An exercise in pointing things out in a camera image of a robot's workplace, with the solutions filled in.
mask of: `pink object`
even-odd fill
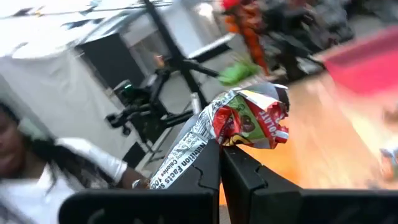
[[[239,4],[239,0],[223,0],[222,6],[225,10],[231,9],[232,7]]]
[[[398,28],[325,60],[336,83],[362,95],[398,86]]]

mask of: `wooden floor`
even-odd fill
[[[289,98],[287,144],[274,150],[242,146],[244,151],[307,189],[398,189],[383,181],[379,168],[379,148],[396,132],[383,123],[382,109],[396,105],[398,94],[361,98],[324,74],[289,86]]]

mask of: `green object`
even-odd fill
[[[235,96],[227,105],[238,112],[239,117],[235,119],[240,119],[242,125],[239,135],[251,142],[266,138],[255,115],[242,96]]]
[[[236,85],[245,78],[255,75],[258,70],[259,68],[257,65],[247,60],[242,60],[222,71],[218,80],[224,86]]]

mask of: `snack wrapper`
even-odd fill
[[[271,83],[235,88],[217,97],[165,158],[150,180],[150,189],[172,185],[210,139],[222,146],[246,144],[259,149],[274,149],[278,143],[285,143],[289,130],[279,121],[288,111],[287,88]]]

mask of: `white fabric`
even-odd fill
[[[105,153],[90,142],[82,139],[61,139],[59,144],[71,149],[74,153],[100,166],[108,175],[119,182],[127,169],[127,164]],[[58,211],[62,203],[75,190],[71,186],[81,186],[76,178],[67,179],[57,169],[57,181],[52,186],[52,174],[46,166],[39,180],[2,180],[0,197],[12,211],[22,213],[22,219],[28,219],[38,224],[58,223]]]
[[[75,154],[97,164],[98,167],[115,180],[116,183],[122,179],[122,175],[127,169],[127,163],[121,162],[120,159],[110,156],[108,153],[85,139],[60,138],[57,139],[55,143],[66,147]]]
[[[91,71],[72,49],[43,52],[27,49],[0,58],[0,76],[54,136],[89,140],[112,156],[122,158],[135,143],[135,135],[125,138],[111,129],[104,118],[118,110],[95,82]]]

